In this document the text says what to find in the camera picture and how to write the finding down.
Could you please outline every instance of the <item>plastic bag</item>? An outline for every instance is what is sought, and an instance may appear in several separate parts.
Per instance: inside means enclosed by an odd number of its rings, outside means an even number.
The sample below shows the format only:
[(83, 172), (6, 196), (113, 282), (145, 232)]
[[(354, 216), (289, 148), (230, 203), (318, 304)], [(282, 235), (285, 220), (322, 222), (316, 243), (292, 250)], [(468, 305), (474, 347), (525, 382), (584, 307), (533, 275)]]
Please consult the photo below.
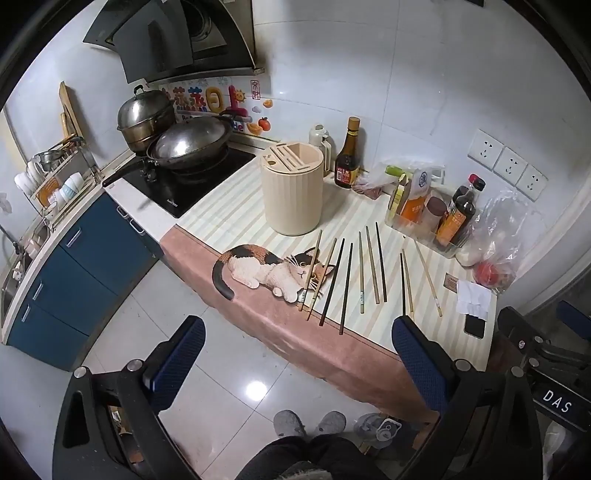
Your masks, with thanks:
[(513, 191), (501, 191), (468, 226), (469, 240), (456, 258), (465, 267), (473, 266), (474, 280), (495, 293), (504, 292), (537, 235), (532, 221), (542, 223), (540, 214)]

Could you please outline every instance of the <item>lid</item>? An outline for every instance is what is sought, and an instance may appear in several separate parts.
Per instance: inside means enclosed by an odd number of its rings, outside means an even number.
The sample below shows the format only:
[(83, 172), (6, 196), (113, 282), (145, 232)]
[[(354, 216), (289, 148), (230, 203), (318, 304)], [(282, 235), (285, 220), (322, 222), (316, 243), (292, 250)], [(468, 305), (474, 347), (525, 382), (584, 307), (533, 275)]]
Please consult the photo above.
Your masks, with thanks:
[(359, 123), (361, 122), (361, 120), (356, 117), (356, 116), (350, 116), (349, 117), (349, 123), (347, 124), (347, 129), (348, 130), (359, 130)]
[(196, 116), (174, 124), (160, 135), (150, 156), (164, 160), (196, 152), (221, 139), (227, 128), (223, 120), (214, 116)]
[(117, 126), (120, 130), (137, 125), (148, 118), (156, 116), (171, 105), (166, 93), (160, 90), (148, 90), (138, 85), (134, 88), (134, 97), (127, 100), (117, 114)]
[(323, 164), (322, 151), (301, 142), (281, 142), (261, 154), (261, 165), (277, 173), (307, 173)]

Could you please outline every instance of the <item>bottle cap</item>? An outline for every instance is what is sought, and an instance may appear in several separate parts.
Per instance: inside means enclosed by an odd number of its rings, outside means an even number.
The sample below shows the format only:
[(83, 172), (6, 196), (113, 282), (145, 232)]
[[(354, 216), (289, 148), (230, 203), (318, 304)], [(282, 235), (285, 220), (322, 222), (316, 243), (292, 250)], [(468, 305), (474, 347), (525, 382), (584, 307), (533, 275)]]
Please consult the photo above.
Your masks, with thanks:
[(357, 131), (359, 130), (359, 123), (361, 122), (361, 120), (356, 117), (356, 116), (350, 116), (349, 117), (349, 123), (347, 125), (347, 129), (348, 130), (354, 130)]

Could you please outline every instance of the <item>cabinet handle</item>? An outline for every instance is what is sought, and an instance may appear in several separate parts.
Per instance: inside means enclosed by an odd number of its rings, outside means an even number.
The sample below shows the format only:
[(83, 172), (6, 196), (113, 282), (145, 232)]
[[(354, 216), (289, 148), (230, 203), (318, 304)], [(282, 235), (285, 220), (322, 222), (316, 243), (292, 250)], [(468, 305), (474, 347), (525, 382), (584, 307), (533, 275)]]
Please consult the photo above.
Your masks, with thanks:
[(31, 312), (31, 306), (27, 305), (27, 309), (25, 310), (25, 315), (22, 316), (21, 322), (24, 322), (27, 319), (30, 312)]
[(136, 227), (135, 225), (137, 225), (135, 223), (135, 221), (133, 219), (131, 219), (129, 221), (129, 224), (131, 225), (131, 228), (134, 229), (136, 232), (138, 232), (139, 236), (144, 236), (146, 234), (146, 230), (144, 230), (143, 228), (141, 228), (139, 225)]
[(39, 296), (39, 294), (41, 293), (41, 290), (43, 289), (43, 282), (41, 282), (39, 284), (39, 288), (37, 289), (37, 291), (35, 292), (35, 294), (33, 295), (33, 300), (36, 300), (37, 297)]
[(72, 240), (70, 240), (67, 244), (66, 247), (70, 248), (72, 245), (74, 245), (74, 242), (76, 240), (78, 240), (78, 237), (80, 236), (80, 234), (82, 233), (82, 228), (79, 228), (78, 231), (76, 232), (76, 234), (72, 237)]
[(129, 218), (129, 213), (123, 210), (123, 208), (121, 208), (121, 205), (117, 205), (117, 213), (120, 214), (125, 220)]

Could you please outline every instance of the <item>wok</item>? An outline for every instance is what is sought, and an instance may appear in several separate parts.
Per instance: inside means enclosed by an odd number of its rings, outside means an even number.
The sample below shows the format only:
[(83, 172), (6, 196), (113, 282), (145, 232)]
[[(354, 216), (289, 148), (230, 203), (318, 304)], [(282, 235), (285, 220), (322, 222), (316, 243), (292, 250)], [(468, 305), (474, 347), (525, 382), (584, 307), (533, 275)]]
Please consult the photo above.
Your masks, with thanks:
[(232, 120), (223, 116), (198, 116), (175, 124), (150, 144), (146, 160), (124, 165), (103, 181), (103, 187), (142, 169), (146, 162), (170, 170), (190, 168), (192, 173), (210, 170), (231, 133)]

